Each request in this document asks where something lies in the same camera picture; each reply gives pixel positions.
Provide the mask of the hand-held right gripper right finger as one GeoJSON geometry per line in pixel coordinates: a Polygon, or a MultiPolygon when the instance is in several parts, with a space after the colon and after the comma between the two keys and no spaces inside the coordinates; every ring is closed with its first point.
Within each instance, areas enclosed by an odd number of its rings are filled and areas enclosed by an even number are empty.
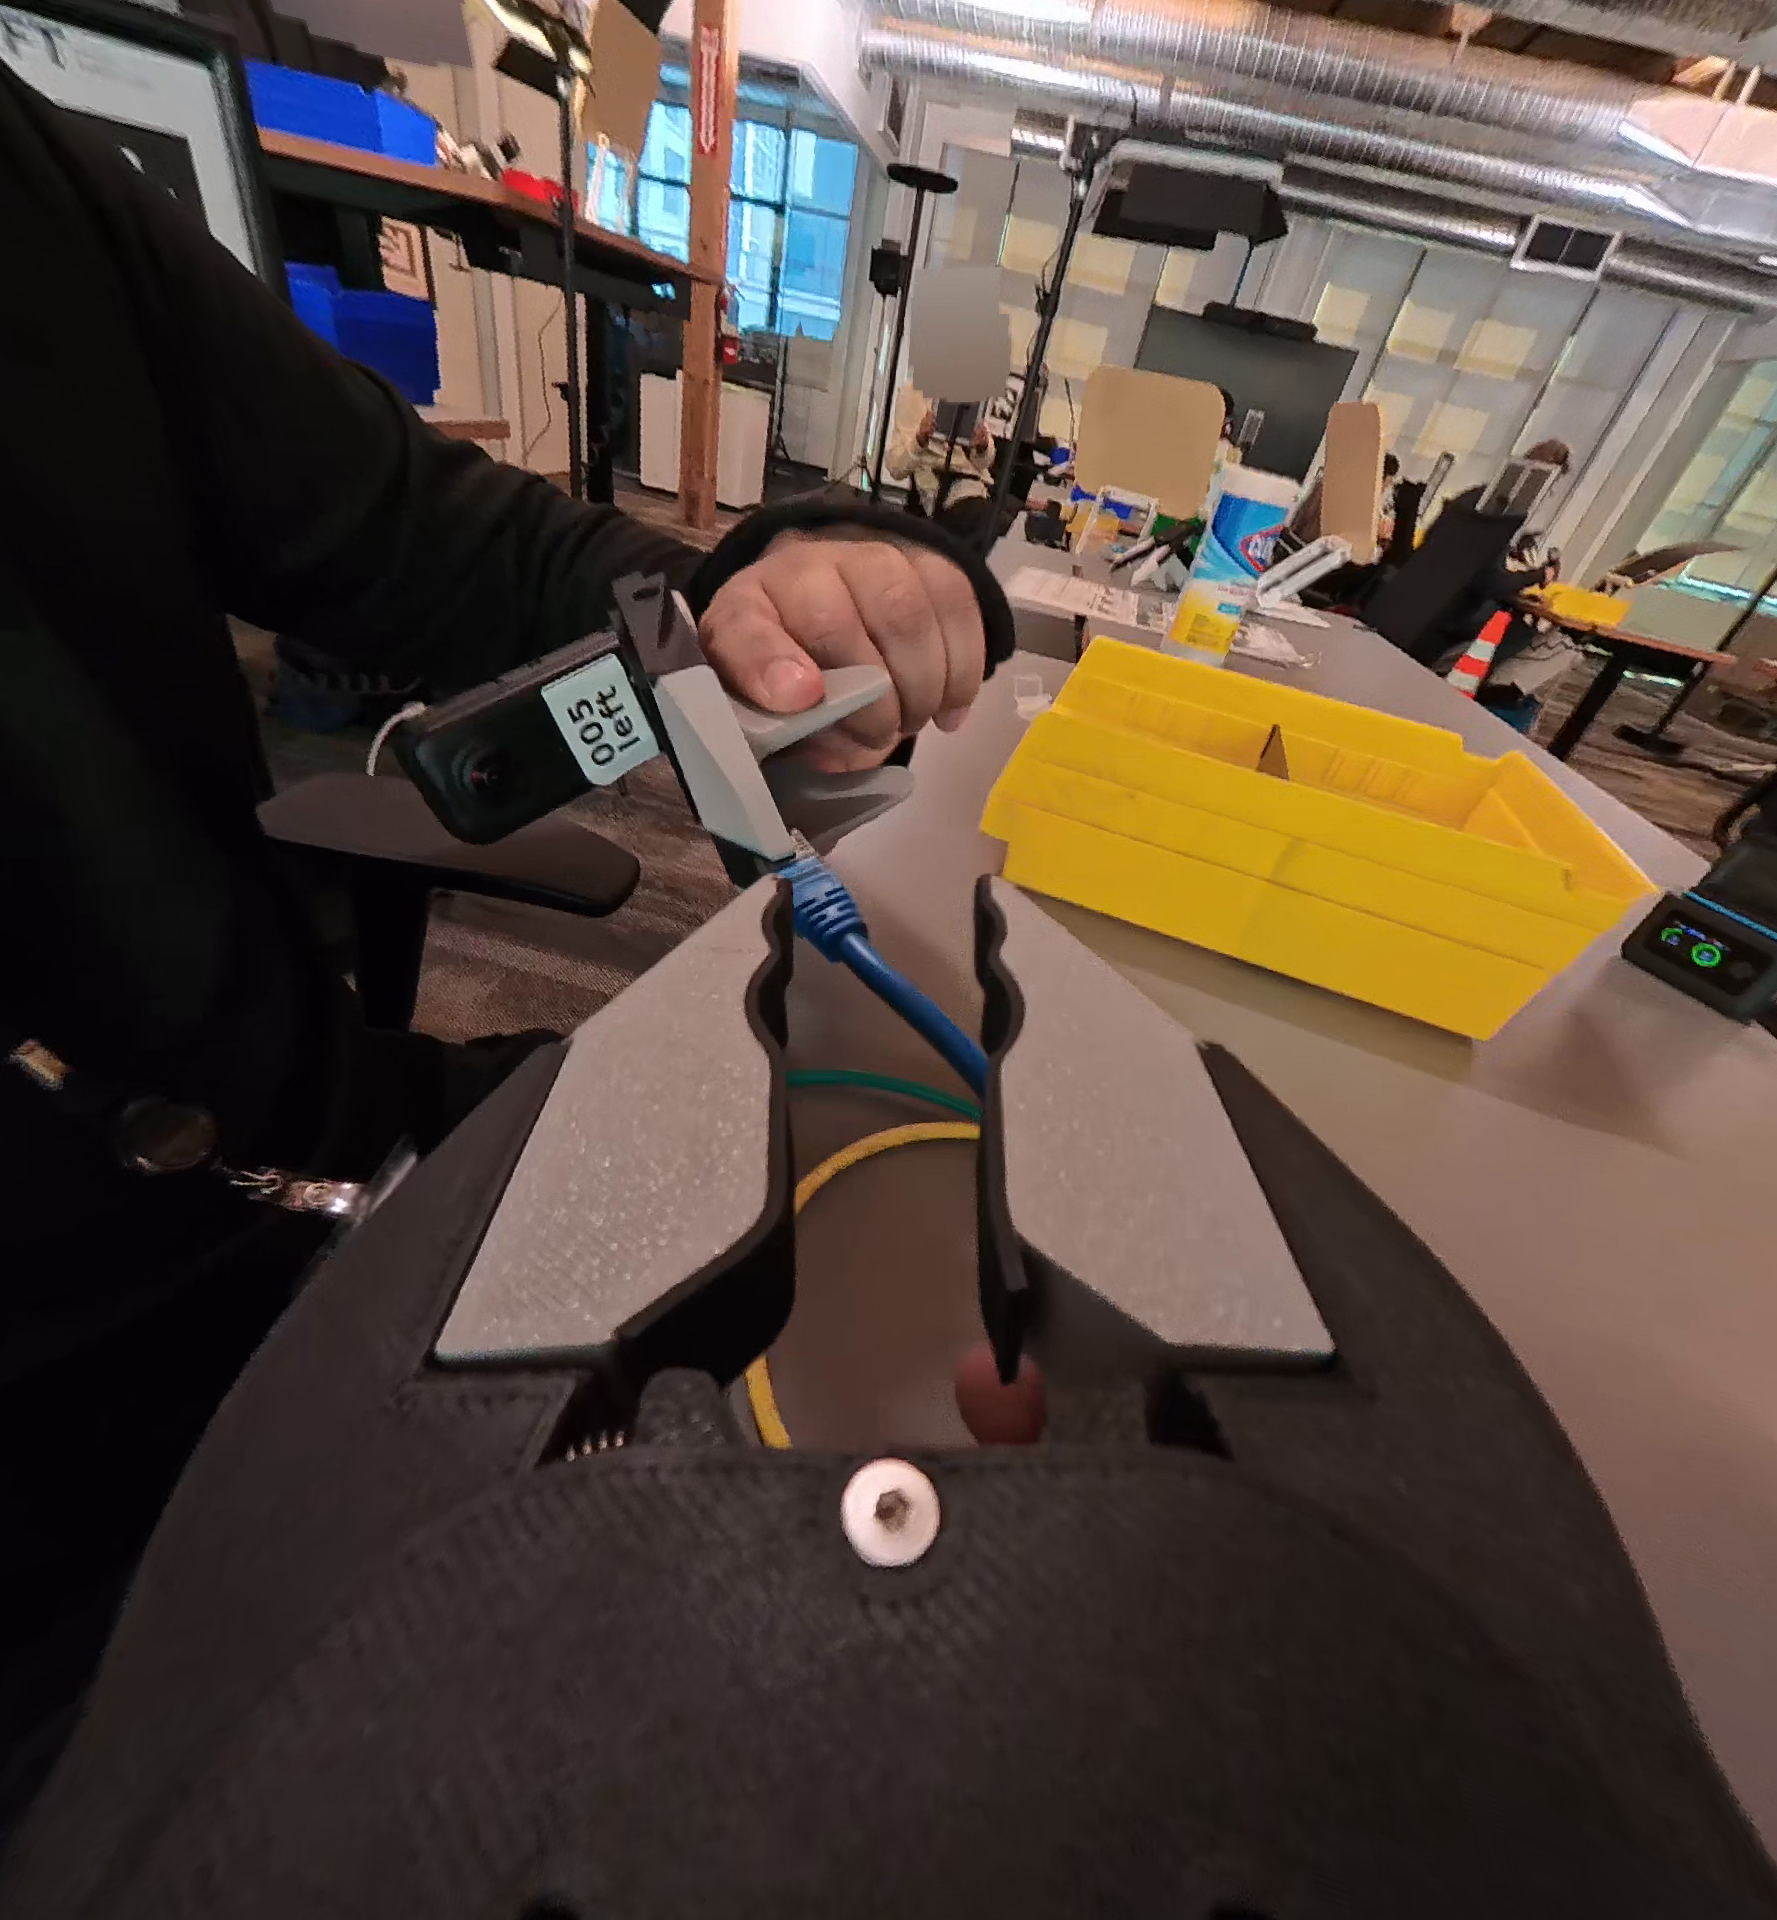
{"type": "Polygon", "coordinates": [[[978,1326],[1002,1381],[1320,1369],[1337,1335],[1201,1043],[1013,878],[976,884],[978,1326]]]}

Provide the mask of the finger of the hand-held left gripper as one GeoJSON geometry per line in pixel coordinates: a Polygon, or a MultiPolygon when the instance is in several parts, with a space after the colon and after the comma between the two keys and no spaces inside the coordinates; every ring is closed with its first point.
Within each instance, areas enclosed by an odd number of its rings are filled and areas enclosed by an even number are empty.
{"type": "Polygon", "coordinates": [[[760,776],[748,720],[752,706],[739,701],[661,701],[666,759],[730,884],[752,884],[804,858],[804,843],[781,822],[781,802],[760,776]]]}

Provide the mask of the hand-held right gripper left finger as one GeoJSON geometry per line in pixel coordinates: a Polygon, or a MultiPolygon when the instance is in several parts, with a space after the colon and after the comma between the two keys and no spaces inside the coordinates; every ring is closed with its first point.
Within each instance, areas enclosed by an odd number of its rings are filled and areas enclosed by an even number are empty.
{"type": "Polygon", "coordinates": [[[561,1060],[430,1362],[737,1381],[787,1326],[794,890],[759,878],[561,1060]]]}

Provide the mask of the yellow plastic bin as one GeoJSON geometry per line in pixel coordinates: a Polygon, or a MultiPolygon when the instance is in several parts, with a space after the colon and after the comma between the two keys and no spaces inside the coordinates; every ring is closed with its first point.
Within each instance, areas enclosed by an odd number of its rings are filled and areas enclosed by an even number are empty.
{"type": "Polygon", "coordinates": [[[1094,639],[978,834],[1041,897],[1490,1043],[1657,897],[1523,752],[1094,639]]]}

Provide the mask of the person's left forearm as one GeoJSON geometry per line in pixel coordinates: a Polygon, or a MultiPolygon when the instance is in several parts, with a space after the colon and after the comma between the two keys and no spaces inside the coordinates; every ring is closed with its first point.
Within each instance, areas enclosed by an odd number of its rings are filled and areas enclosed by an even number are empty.
{"type": "Polygon", "coordinates": [[[471,691],[596,636],[632,574],[666,574],[700,622],[781,532],[865,532],[934,549],[972,574],[983,676],[1018,622],[988,564],[906,515],[787,496],[718,549],[572,503],[562,489],[430,433],[382,377],[326,352],[270,288],[184,304],[198,377],[205,580],[228,613],[328,659],[471,691]]]}

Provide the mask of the person's left hand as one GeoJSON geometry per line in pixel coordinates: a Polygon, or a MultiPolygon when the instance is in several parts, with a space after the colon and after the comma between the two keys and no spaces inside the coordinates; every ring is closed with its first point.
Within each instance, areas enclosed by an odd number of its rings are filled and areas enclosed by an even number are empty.
{"type": "Polygon", "coordinates": [[[865,532],[781,532],[695,636],[730,698],[777,717],[819,706],[827,669],[888,676],[874,706],[794,745],[819,773],[874,773],[925,728],[960,729],[988,665],[972,574],[865,532]]]}

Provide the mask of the printed papers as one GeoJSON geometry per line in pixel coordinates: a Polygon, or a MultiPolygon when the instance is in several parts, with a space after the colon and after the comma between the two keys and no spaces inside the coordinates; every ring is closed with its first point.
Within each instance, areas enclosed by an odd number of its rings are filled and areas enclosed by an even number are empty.
{"type": "Polygon", "coordinates": [[[1018,612],[1086,622],[1094,629],[1127,627],[1127,629],[1165,636],[1180,612],[1180,596],[1096,583],[1096,580],[1055,574],[1041,564],[1022,564],[1002,583],[1018,612]]]}

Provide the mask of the person's torso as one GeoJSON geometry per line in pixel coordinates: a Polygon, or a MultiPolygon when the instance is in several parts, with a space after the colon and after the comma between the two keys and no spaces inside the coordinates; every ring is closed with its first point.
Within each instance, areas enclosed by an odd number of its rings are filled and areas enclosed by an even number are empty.
{"type": "Polygon", "coordinates": [[[442,454],[0,61],[0,1850],[131,1560],[326,1230],[105,1125],[359,1177],[359,1023],[270,858],[228,636],[316,627],[355,485],[442,454]]]}

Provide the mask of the blue storage bin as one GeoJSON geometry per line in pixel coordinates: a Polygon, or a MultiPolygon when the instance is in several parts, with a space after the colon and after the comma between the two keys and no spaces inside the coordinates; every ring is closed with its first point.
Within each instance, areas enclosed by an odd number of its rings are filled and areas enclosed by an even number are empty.
{"type": "Polygon", "coordinates": [[[288,304],[344,362],[386,377],[412,408],[442,387],[438,311],[395,288],[344,288],[335,270],[287,265],[288,304]]]}
{"type": "Polygon", "coordinates": [[[288,130],[348,153],[400,155],[400,161],[438,161],[438,119],[424,108],[335,81],[322,71],[296,71],[274,61],[246,61],[256,125],[288,130]]]}

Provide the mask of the badge reel with clip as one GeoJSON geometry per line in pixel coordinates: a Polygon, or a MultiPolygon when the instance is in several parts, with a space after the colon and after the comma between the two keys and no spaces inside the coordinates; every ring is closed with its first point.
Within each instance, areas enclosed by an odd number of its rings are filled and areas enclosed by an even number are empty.
{"type": "Polygon", "coordinates": [[[52,1114],[87,1134],[131,1177],[210,1177],[248,1204],[328,1222],[370,1217],[400,1181],[395,1159],[386,1159],[382,1175],[364,1181],[296,1175],[274,1163],[222,1163],[220,1125],[198,1104],[105,1086],[74,1070],[44,1043],[7,1045],[0,1066],[22,1086],[39,1090],[52,1114]]]}

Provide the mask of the tan divider board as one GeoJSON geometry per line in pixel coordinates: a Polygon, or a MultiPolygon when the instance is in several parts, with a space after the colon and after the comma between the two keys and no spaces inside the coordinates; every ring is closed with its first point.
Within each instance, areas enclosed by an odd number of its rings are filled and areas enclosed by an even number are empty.
{"type": "Polygon", "coordinates": [[[1096,365],[1078,416],[1078,489],[1137,495],[1190,519],[1212,489],[1224,421],[1212,379],[1096,365]]]}
{"type": "Polygon", "coordinates": [[[1339,540],[1350,564],[1381,553],[1381,495],[1388,495],[1388,421],[1381,399],[1337,399],[1320,466],[1320,540],[1339,540]]]}

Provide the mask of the wipes canister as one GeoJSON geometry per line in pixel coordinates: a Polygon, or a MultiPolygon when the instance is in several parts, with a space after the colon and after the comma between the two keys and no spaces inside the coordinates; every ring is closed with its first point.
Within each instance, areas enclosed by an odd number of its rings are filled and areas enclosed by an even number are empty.
{"type": "Polygon", "coordinates": [[[1264,466],[1221,466],[1180,612],[1165,629],[1166,654],[1209,665],[1230,659],[1297,503],[1297,476],[1264,466]]]}

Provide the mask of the white laptop stand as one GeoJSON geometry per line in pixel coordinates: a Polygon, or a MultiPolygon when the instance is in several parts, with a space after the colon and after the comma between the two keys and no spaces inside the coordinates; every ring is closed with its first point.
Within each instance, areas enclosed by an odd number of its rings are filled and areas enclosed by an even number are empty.
{"type": "Polygon", "coordinates": [[[1282,612],[1350,558],[1350,540],[1312,540],[1254,580],[1254,612],[1282,612]]]}

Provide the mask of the black charging case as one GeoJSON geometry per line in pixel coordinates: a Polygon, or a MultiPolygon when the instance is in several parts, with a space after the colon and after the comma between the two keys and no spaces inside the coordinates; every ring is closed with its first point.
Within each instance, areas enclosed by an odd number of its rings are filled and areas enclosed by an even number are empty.
{"type": "Polygon", "coordinates": [[[1748,834],[1690,890],[1657,897],[1619,962],[1726,1023],[1777,1009],[1777,836],[1748,834]]]}

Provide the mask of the black display screen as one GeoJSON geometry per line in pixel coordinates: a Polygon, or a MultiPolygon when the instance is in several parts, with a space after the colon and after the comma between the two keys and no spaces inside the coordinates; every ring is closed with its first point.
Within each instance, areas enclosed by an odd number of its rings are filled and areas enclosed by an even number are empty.
{"type": "Polygon", "coordinates": [[[1131,365],[1221,387],[1230,429],[1259,409],[1264,421],[1243,464],[1300,485],[1324,444],[1331,408],[1354,377],[1354,352],[1324,346],[1305,320],[1259,311],[1212,304],[1190,315],[1149,304],[1131,365]]]}

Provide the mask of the white framed sign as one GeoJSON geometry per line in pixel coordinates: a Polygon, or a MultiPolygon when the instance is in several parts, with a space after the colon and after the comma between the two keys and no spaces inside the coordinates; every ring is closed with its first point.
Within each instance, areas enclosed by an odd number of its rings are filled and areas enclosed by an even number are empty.
{"type": "Polygon", "coordinates": [[[222,32],[115,0],[0,0],[0,61],[287,296],[281,230],[222,32]]]}

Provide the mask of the black softbox light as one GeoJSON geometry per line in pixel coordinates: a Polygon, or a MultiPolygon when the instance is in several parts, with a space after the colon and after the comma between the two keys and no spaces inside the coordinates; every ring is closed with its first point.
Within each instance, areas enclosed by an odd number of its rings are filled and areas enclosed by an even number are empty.
{"type": "Polygon", "coordinates": [[[1209,252],[1234,235],[1251,248],[1285,238],[1275,179],[1127,161],[1096,199],[1096,238],[1209,252]]]}

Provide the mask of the wooden post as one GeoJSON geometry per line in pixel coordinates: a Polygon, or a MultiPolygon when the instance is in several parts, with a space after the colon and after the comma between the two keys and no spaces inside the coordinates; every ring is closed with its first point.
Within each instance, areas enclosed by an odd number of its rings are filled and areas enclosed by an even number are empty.
{"type": "Polygon", "coordinates": [[[737,125],[739,4],[691,4],[691,315],[680,377],[680,525],[718,525],[718,433],[721,433],[721,300],[730,238],[730,125],[737,125]]]}

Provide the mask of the silver air duct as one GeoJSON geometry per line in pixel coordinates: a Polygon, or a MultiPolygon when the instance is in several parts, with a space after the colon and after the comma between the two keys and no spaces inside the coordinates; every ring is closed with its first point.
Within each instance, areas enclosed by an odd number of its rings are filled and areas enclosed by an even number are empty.
{"type": "Polygon", "coordinates": [[[1777,108],[1761,81],[1696,92],[1297,4],[869,4],[857,67],[1600,219],[1777,274],[1777,108]]]}

